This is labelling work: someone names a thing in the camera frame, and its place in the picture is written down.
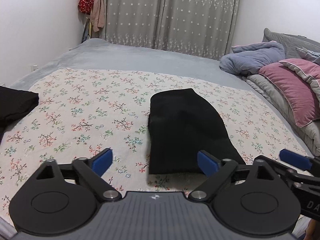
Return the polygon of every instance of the black folded cloth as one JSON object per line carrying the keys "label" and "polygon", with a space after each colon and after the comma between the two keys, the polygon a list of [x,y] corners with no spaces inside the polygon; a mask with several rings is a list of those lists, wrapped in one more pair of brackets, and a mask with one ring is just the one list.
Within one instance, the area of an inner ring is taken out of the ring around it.
{"label": "black folded cloth", "polygon": [[150,100],[150,174],[202,173],[197,153],[245,164],[232,145],[222,118],[193,89],[169,90]]}
{"label": "black folded cloth", "polygon": [[0,102],[1,143],[5,128],[29,114],[39,104],[39,96],[37,93],[0,86]]}

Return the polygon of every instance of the curtain fold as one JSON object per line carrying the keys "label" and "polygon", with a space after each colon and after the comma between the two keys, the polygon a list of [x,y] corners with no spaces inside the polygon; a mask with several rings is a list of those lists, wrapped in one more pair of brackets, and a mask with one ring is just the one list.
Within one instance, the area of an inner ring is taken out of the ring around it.
{"label": "curtain fold", "polygon": [[219,60],[229,53],[239,0],[104,0],[110,43]]}

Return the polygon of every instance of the floral bedsheet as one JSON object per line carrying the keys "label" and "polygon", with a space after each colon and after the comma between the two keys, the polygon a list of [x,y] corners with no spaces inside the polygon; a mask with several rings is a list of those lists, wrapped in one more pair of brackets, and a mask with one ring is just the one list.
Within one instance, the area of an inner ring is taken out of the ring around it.
{"label": "floral bedsheet", "polygon": [[277,160],[283,148],[306,154],[276,114],[251,92],[167,74],[57,70],[30,88],[39,93],[39,105],[5,133],[0,145],[0,216],[12,223],[11,198],[46,159],[70,163],[107,147],[113,149],[113,163],[102,178],[123,195],[128,190],[188,194],[204,181],[203,175],[148,175],[150,97],[183,88],[193,88],[215,107],[248,164],[261,154]]}

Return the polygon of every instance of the white wall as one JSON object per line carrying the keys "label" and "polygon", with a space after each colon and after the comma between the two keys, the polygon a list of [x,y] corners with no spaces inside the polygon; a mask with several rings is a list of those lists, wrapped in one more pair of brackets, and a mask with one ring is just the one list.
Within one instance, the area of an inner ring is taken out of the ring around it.
{"label": "white wall", "polygon": [[320,0],[240,0],[232,45],[261,42],[264,28],[320,42]]}
{"label": "white wall", "polygon": [[81,42],[79,0],[0,0],[0,84],[10,86]]}

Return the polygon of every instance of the gray blanket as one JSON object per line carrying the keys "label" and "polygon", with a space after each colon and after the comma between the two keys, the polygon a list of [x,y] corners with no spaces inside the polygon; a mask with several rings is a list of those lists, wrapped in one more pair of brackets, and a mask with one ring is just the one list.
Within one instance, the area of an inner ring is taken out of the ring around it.
{"label": "gray blanket", "polygon": [[224,55],[219,67],[233,75],[258,74],[260,68],[285,59],[284,47],[275,41],[231,48],[233,54]]}

